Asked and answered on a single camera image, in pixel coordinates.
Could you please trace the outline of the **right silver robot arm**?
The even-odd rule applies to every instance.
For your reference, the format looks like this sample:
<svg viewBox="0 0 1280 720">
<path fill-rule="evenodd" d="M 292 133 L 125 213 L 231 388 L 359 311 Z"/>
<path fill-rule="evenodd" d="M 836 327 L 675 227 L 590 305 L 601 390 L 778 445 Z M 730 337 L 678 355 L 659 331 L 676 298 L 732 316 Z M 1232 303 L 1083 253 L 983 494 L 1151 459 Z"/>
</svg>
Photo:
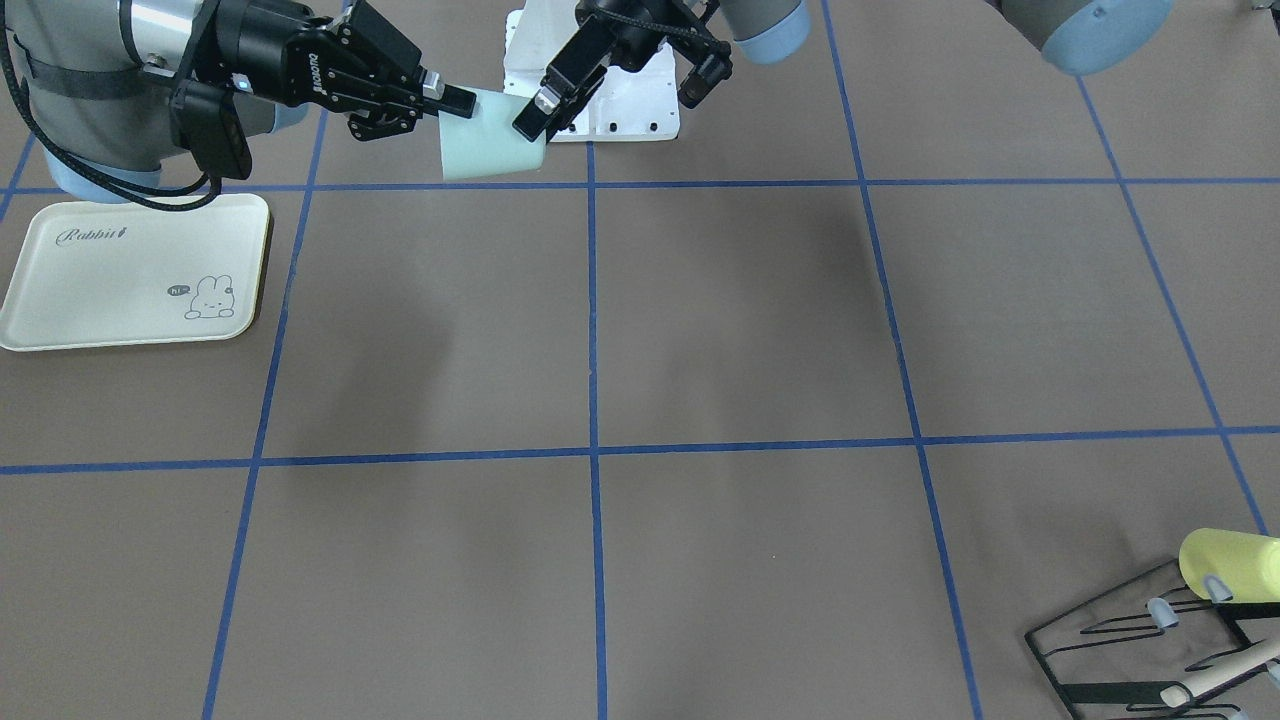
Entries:
<svg viewBox="0 0 1280 720">
<path fill-rule="evenodd" d="M 470 118 L 366 1 L 323 15 L 301 1 L 5 1 L 3 79 L 51 177 L 92 202 L 186 210 L 253 172 L 250 140 L 307 106 L 360 141 L 424 117 Z"/>
</svg>

